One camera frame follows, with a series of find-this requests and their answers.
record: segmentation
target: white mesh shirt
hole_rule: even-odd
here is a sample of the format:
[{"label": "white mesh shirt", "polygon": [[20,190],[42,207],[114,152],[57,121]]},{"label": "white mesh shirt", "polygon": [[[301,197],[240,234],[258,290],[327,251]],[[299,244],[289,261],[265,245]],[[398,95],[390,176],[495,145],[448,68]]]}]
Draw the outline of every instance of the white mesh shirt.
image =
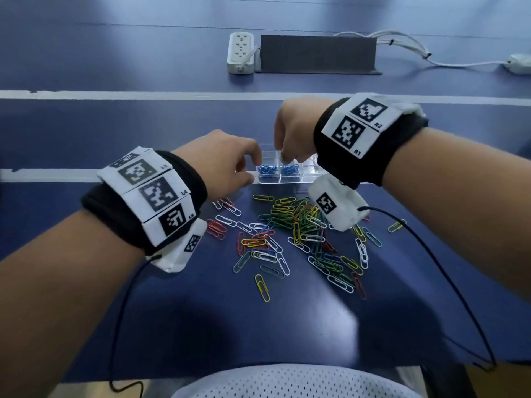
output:
[{"label": "white mesh shirt", "polygon": [[269,365],[221,371],[173,398],[420,398],[402,384],[333,366]]}]

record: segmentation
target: black wristband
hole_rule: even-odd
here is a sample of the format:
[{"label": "black wristband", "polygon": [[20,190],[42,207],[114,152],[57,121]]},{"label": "black wristband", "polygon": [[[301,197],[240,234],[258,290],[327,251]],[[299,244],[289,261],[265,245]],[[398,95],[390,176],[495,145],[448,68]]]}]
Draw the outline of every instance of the black wristband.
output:
[{"label": "black wristband", "polygon": [[122,200],[120,195],[107,184],[103,183],[92,187],[81,199],[81,204],[87,211],[94,214],[123,241],[143,249],[147,256],[155,254],[162,247],[187,234],[190,226],[197,219],[201,206],[207,200],[207,187],[193,167],[173,153],[166,151],[156,151],[156,153],[173,166],[182,181],[190,189],[192,202],[196,210],[194,219],[179,228],[160,245],[154,246],[151,244],[144,232],[142,222]]},{"label": "black wristband", "polygon": [[349,99],[343,98],[332,104],[317,121],[313,132],[313,142],[318,153],[317,163],[353,189],[363,181],[381,187],[383,173],[395,152],[426,127],[428,119],[413,113],[403,114],[381,133],[365,156],[359,159],[322,134],[335,109]]}]

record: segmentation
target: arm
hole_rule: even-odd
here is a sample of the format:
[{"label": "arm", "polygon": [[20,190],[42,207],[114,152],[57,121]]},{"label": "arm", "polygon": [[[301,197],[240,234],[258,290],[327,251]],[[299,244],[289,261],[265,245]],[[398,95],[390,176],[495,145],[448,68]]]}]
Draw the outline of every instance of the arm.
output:
[{"label": "arm", "polygon": [[[261,163],[256,141],[219,130],[174,153],[209,200],[253,182],[245,154]],[[79,211],[1,261],[0,396],[48,395],[143,256]]]},{"label": "arm", "polygon": [[[285,161],[315,153],[329,99],[284,101],[275,148]],[[531,300],[531,162],[434,129],[392,157],[383,187],[480,271]]]}]

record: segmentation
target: hand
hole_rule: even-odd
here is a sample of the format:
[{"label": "hand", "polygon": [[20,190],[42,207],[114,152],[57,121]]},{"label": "hand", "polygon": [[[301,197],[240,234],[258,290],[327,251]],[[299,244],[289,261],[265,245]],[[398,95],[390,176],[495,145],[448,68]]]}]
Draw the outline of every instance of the hand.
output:
[{"label": "hand", "polygon": [[325,98],[294,98],[282,103],[275,120],[275,149],[284,163],[304,162],[316,153],[313,131],[324,111],[334,103]]},{"label": "hand", "polygon": [[262,151],[255,140],[236,137],[221,130],[199,137],[173,153],[193,167],[207,186],[208,200],[215,201],[254,182],[247,173],[245,155],[256,166],[262,164]]}]

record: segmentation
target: person's right arm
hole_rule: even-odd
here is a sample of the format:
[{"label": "person's right arm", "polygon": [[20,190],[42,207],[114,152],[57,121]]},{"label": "person's right arm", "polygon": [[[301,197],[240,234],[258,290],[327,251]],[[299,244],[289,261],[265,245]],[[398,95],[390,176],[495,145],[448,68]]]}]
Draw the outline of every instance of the person's right arm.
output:
[{"label": "person's right arm", "polygon": [[[315,153],[313,130],[334,101],[285,101],[275,148]],[[391,159],[383,187],[458,254],[531,301],[531,161],[425,128]]]}]

